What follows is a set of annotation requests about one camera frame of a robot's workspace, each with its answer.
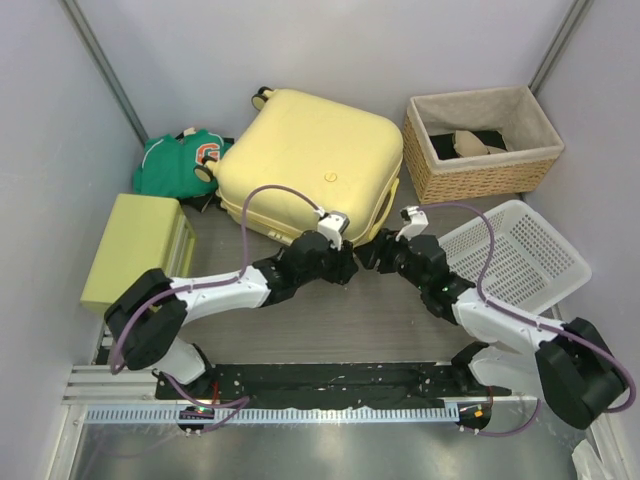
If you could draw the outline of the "black cloth in basket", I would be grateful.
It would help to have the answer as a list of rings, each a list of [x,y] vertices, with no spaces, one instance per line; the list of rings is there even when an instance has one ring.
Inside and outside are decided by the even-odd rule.
[[[507,150],[504,138],[499,131],[476,130],[471,132],[477,135],[484,144]],[[430,137],[431,143],[441,160],[460,158],[453,149],[453,133]]]

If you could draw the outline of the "beige cloth in basket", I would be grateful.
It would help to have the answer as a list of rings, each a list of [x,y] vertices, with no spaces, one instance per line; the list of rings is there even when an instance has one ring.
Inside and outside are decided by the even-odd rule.
[[[484,144],[480,138],[467,130],[453,133],[453,149],[460,158],[478,157],[506,153],[507,150]]]

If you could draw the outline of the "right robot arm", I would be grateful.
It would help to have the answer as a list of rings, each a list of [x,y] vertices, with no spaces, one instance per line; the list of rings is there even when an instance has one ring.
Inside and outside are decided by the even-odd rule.
[[[534,396],[578,429],[617,411],[621,396],[634,402],[633,380],[589,321],[546,319],[484,295],[449,267],[434,236],[406,239],[383,230],[355,253],[364,268],[406,279],[432,315],[476,339],[462,353],[468,360],[451,371],[460,393],[472,395],[487,385]]]

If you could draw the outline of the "white crumpled plastic bag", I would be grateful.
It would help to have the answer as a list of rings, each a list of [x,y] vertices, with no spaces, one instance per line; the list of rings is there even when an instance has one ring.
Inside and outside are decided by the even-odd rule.
[[[578,480],[613,479],[588,440],[582,440],[573,450],[571,457]]]

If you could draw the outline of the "dark cloth under jersey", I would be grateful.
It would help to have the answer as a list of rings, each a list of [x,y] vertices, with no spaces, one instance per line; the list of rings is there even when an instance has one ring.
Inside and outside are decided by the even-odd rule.
[[[190,207],[199,213],[204,213],[209,208],[225,211],[221,206],[221,199],[215,193],[184,198],[180,199],[179,202],[182,206]]]

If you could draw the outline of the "yellow-green drawer box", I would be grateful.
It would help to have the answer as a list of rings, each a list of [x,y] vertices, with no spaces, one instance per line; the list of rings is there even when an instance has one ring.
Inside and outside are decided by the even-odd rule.
[[[102,316],[145,271],[190,275],[195,231],[175,199],[121,193],[117,196],[80,303]]]

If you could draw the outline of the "green jersey with G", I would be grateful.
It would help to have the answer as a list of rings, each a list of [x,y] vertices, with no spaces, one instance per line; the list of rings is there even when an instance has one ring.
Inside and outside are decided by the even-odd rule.
[[[133,175],[136,194],[178,200],[212,194],[217,181],[212,174],[196,174],[207,160],[221,160],[235,140],[206,129],[187,129],[147,141],[141,164]]]

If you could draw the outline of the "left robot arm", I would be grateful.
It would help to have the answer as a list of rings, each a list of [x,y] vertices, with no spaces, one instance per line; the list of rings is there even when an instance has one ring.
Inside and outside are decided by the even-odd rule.
[[[157,369],[190,398],[203,398],[212,389],[213,375],[196,346],[178,338],[184,325],[230,310],[282,303],[316,280],[344,285],[357,271],[351,242],[337,247],[314,231],[242,272],[169,278],[160,268],[150,269],[104,314],[114,338],[113,370]]]

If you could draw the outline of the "wicker basket with liner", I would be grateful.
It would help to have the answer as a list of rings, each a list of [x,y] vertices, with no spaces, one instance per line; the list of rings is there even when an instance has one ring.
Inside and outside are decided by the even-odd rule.
[[[496,130],[502,154],[441,160],[430,137]],[[404,160],[420,202],[535,190],[564,143],[526,86],[413,96],[403,127]]]

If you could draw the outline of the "yellow hard-shell suitcase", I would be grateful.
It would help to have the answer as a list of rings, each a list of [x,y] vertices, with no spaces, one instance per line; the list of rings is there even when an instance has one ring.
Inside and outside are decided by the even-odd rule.
[[[318,219],[311,206],[346,215],[344,237],[373,239],[399,184],[403,139],[389,119],[293,89],[262,87],[258,114],[226,153],[199,148],[195,176],[215,187],[236,221],[288,244]]]

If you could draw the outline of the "white plastic mesh basket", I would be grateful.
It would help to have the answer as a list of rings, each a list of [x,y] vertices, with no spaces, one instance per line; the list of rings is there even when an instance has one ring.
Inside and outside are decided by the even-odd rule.
[[[494,229],[494,252],[483,291],[540,314],[585,285],[591,269],[544,217],[519,200],[485,213]],[[486,225],[475,218],[439,238],[452,270],[476,282],[489,252]]]

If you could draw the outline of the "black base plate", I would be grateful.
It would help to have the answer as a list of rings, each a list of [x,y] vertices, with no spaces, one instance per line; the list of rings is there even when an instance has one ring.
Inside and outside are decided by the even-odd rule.
[[[182,389],[192,398],[281,410],[438,407],[449,397],[506,397],[460,366],[426,363],[217,364]]]

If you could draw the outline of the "aluminium rail frame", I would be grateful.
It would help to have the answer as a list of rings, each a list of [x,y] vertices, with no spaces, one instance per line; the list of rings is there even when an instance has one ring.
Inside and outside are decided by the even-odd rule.
[[[214,360],[445,360],[465,334],[422,314],[320,314],[259,320],[241,314],[188,329]],[[202,437],[169,424],[87,424],[90,406],[162,405],[147,372],[112,375],[76,366],[53,479],[577,479],[572,452],[588,440],[613,478],[624,479],[610,417],[588,430],[560,422],[524,396],[498,399],[488,436],[450,423],[236,425]]]

